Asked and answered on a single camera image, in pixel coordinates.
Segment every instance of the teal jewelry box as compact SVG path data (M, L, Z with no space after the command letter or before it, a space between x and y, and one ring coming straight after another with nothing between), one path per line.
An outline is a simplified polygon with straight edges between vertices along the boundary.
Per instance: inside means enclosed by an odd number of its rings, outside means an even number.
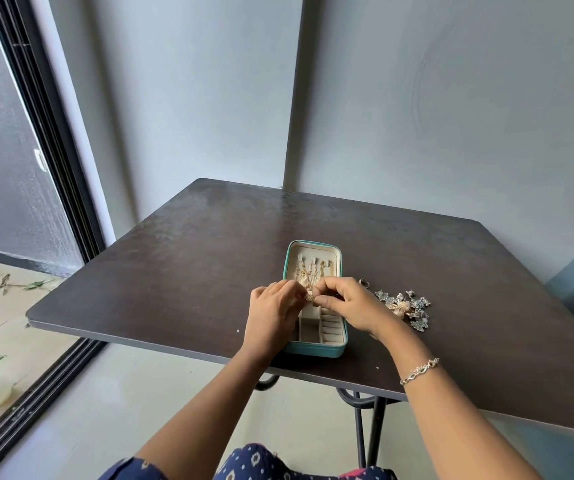
M323 276L342 276L342 253L331 244L292 241L287 249L283 279L296 280L312 295ZM298 315L291 340L284 351L291 354L339 357L347 346L347 322L331 310L310 301Z

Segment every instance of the patterned fabric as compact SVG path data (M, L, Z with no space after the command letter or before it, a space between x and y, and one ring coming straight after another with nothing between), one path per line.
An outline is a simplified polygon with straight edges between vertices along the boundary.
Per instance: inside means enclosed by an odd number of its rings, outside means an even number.
M363 468L328 477L294 472L259 444L237 448L216 472L214 480L396 480L394 472L379 467ZM139 458L126 458L107 470L99 480L167 480L154 465Z
M395 480L394 472L379 467L363 468L339 477L307 475L294 472L283 460L259 444L237 448L216 472L214 480L334 480L351 476L351 480Z

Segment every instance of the white floor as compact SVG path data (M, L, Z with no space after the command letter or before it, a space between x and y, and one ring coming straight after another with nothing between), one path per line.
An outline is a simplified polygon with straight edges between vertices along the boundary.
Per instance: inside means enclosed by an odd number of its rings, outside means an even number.
M6 355L0 362L0 373L15 383L11 397L0 406L0 415L76 341L70 335L25 327L27 309L57 286L61 278L0 264L0 282L7 273L13 284L51 281L44 285L45 290L10 287L6 294L0 290L0 355Z
M110 345L0 465L0 480L93 479L133 453L221 366ZM369 438L371 411L363 412ZM357 466L353 410L327 386L281 378L254 392L227 450L260 442L292 468L340 474ZM435 480L406 403L387 407L378 464L401 480Z

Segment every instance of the person's right arm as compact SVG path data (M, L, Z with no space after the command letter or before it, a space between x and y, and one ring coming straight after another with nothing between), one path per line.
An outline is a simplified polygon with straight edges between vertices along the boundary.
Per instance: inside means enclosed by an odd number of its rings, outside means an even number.
M344 301L329 296L336 292ZM379 339L401 378L435 358L409 325L353 278L325 277L315 285L314 297L317 305ZM404 391L440 480L540 479L441 366L409 381Z

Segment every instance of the forearm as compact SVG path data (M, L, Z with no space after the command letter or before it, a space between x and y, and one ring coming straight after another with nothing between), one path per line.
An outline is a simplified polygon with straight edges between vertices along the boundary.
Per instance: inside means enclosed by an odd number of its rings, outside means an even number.
M153 463L169 480L211 479L266 368L267 364L239 351L137 456Z
M404 322L387 317L383 323L379 337L401 378L434 358ZM404 389L441 480L539 478L440 366Z

